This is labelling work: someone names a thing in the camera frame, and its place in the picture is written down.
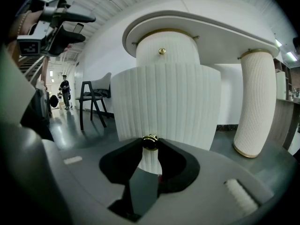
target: black chair frame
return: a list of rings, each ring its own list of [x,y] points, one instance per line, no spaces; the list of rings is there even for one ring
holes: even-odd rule
[[[85,85],[88,84],[89,85],[89,89],[90,89],[90,94],[91,94],[91,99],[83,99],[83,94],[84,94],[84,87]],[[80,129],[83,130],[83,102],[84,101],[89,101],[91,100],[91,103],[90,103],[90,120],[92,121],[93,120],[93,104],[95,105],[95,108],[96,108],[96,111],[97,111],[97,114],[101,120],[101,123],[103,125],[103,127],[106,127],[106,124],[103,120],[103,117],[101,116],[100,114],[100,110],[99,110],[99,107],[98,107],[98,104],[97,104],[97,100],[95,98],[95,94],[94,94],[94,90],[92,88],[92,84],[90,81],[84,81],[82,82],[82,85],[81,85],[81,93],[80,93],[80,100],[79,100],[79,103],[80,103],[80,108],[79,108],[79,114],[80,114]],[[106,107],[105,107],[105,104],[104,104],[104,101],[103,101],[103,98],[100,99],[101,100],[101,103],[102,103],[102,106],[104,108],[104,112],[106,113],[106,116],[107,118],[109,118],[109,114],[106,110]]]

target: white cylindrical stand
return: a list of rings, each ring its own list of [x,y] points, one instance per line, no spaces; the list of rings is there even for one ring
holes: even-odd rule
[[[111,81],[119,139],[155,134],[209,150],[219,114],[221,76],[200,65],[194,40],[177,32],[152,34],[137,47],[137,65]],[[139,167],[161,173],[157,154],[144,149]]]
[[[255,158],[268,137],[276,104],[273,57],[260,49],[242,55],[243,107],[233,146],[242,155]]]

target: gold trim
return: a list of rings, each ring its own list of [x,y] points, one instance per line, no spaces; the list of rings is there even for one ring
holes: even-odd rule
[[[258,154],[255,155],[255,156],[253,156],[253,155],[248,155],[248,154],[246,154],[246,153],[240,151],[240,150],[235,146],[234,143],[233,143],[232,145],[233,145],[234,149],[235,149],[239,154],[243,155],[244,157],[247,157],[247,158],[255,158],[255,157],[258,156]]]
[[[144,40],[146,37],[149,37],[150,35],[159,33],[159,32],[178,32],[178,33],[182,33],[184,35],[187,35],[191,38],[193,38],[192,35],[190,35],[188,32],[185,32],[184,30],[181,29],[175,29],[175,28],[161,28],[161,29],[157,29],[154,30],[152,32],[148,32],[146,35],[142,36],[141,39],[137,42],[137,44],[139,44],[142,40]]]
[[[142,137],[143,140],[151,140],[153,142],[157,142],[158,141],[158,137],[155,134],[150,134],[148,136],[144,136]]]
[[[147,149],[148,151],[156,151],[158,148],[157,147],[155,147],[154,149],[150,149],[150,148],[145,148],[145,149]]]
[[[269,53],[269,54],[271,54],[268,50],[266,50],[266,49],[253,49],[253,50],[249,50],[249,51],[247,51],[247,52],[244,52],[242,55],[241,55],[241,59],[243,58],[243,57],[245,57],[246,55],[248,55],[248,54],[250,54],[250,53],[259,53],[259,52],[261,52],[261,53]]]

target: chair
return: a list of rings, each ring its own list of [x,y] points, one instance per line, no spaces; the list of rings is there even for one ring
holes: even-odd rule
[[[98,90],[98,89],[105,89],[105,90],[109,90],[110,91],[110,81],[111,81],[111,73],[107,73],[103,78],[98,79],[98,80],[94,80],[94,81],[84,81],[82,82],[82,86],[81,86],[81,93],[80,93],[80,97],[77,97],[76,100],[79,100],[80,102],[80,108],[79,108],[79,113],[80,113],[80,129],[83,130],[83,102],[84,101],[90,101],[90,120],[93,120],[93,104],[95,105],[96,111],[98,113],[98,116],[101,120],[101,123],[103,125],[103,127],[106,127],[106,124],[100,114],[100,110],[97,104],[97,101],[101,100],[104,112],[106,113],[107,118],[109,118],[109,114],[106,110],[104,101],[103,101],[103,97],[102,96],[95,96],[94,94],[94,90]],[[84,96],[84,87],[85,85],[88,84],[89,85],[89,89],[90,89],[90,94],[91,96]]]

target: white ceiling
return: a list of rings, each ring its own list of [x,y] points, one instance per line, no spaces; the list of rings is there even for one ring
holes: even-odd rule
[[[59,57],[51,57],[48,63],[46,84],[53,84],[51,79],[54,79],[54,83],[62,82],[62,75],[67,75],[69,71],[75,66],[75,62],[68,58],[68,52],[62,53]]]
[[[82,52],[86,42],[93,34],[101,28],[113,16],[143,0],[71,0],[73,6],[80,6],[93,12],[96,16],[96,21],[93,23],[86,23],[81,32],[86,37],[84,43],[74,44],[72,49],[67,52],[70,59],[76,60],[78,54]],[[283,55],[284,62],[290,67],[300,66],[294,63],[286,56],[287,52],[294,51],[293,38],[297,36],[289,20],[281,11],[281,8],[274,0],[243,0],[256,9],[258,9],[265,17],[267,23],[275,34],[275,37],[280,41],[283,46],[280,47]],[[67,30],[73,30],[76,23],[65,22],[64,27]]]

